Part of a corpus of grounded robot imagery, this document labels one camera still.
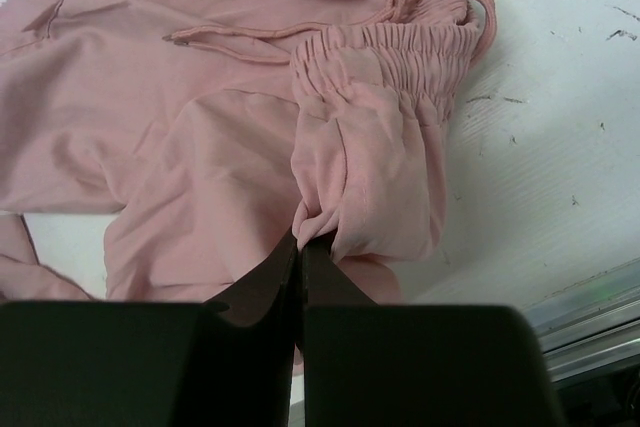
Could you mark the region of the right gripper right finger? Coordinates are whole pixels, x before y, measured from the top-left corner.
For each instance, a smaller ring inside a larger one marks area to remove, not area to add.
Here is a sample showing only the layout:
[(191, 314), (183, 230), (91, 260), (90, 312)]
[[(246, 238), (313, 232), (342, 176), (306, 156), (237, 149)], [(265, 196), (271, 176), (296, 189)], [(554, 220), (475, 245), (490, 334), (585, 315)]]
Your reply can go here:
[(537, 338), (500, 305), (379, 305), (318, 239), (301, 253), (310, 426), (561, 426)]

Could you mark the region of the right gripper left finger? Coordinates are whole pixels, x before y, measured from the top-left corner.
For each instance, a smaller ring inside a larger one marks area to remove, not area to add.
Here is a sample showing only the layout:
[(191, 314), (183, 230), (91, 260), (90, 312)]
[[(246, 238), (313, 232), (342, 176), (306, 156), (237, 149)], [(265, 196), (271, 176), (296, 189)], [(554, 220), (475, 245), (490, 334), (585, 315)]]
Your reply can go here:
[(5, 426), (284, 426), (296, 243), (201, 303), (10, 302)]

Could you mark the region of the pink trousers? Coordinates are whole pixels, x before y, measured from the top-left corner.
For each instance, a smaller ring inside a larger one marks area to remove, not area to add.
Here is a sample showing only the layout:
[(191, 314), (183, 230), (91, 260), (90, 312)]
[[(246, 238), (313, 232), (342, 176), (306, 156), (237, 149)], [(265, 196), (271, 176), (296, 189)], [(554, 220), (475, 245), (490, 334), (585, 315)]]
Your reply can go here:
[(2, 298), (87, 298), (23, 222), (74, 213), (114, 215), (110, 300), (207, 300), (291, 232), (396, 302), (496, 27), (494, 0), (5, 0)]

